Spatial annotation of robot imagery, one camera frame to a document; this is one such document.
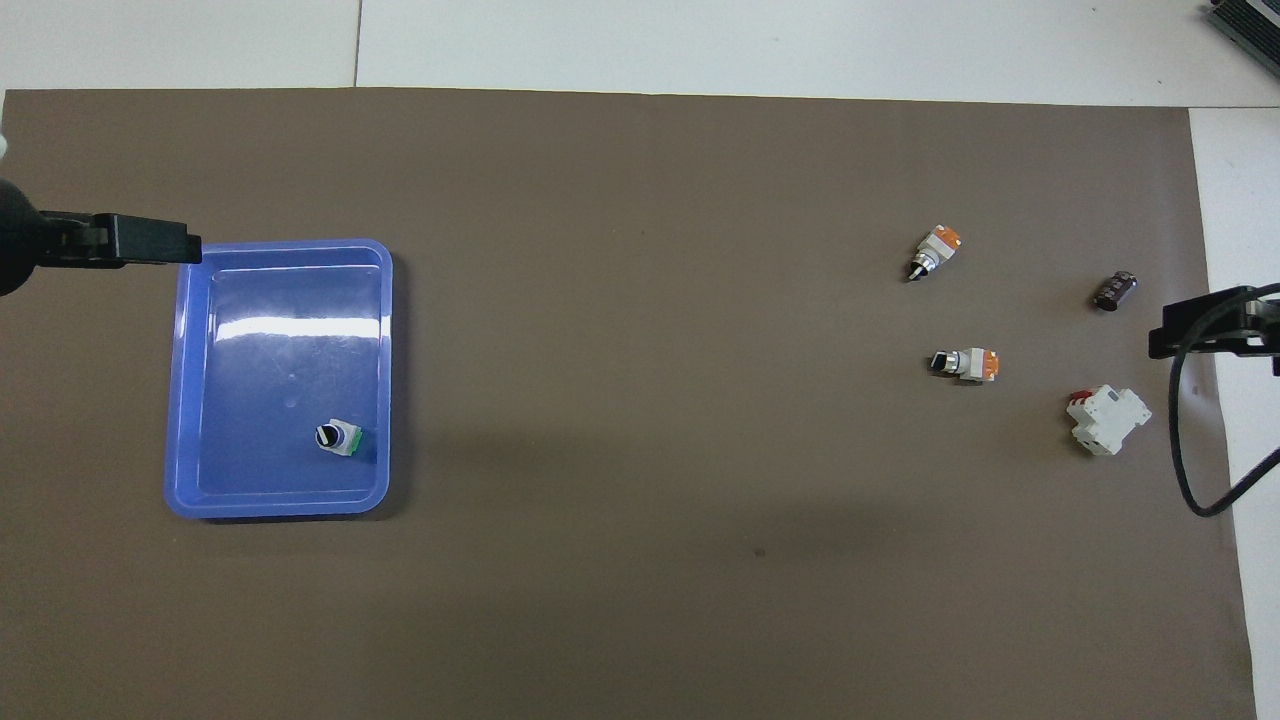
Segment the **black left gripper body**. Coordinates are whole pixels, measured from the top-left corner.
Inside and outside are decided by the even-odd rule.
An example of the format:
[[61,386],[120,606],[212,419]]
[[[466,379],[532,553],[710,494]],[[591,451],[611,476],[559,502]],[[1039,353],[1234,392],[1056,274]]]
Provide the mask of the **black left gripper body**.
[[1,181],[1,296],[19,290],[35,273],[46,220],[9,179]]

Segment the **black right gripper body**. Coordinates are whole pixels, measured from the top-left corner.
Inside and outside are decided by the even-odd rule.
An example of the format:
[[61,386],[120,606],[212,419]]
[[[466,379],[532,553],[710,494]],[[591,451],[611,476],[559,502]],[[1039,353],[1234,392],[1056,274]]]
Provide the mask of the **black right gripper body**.
[[1271,374],[1279,375],[1279,300],[1252,300],[1251,323],[1256,331],[1254,336],[1251,337],[1251,356],[1267,357]]

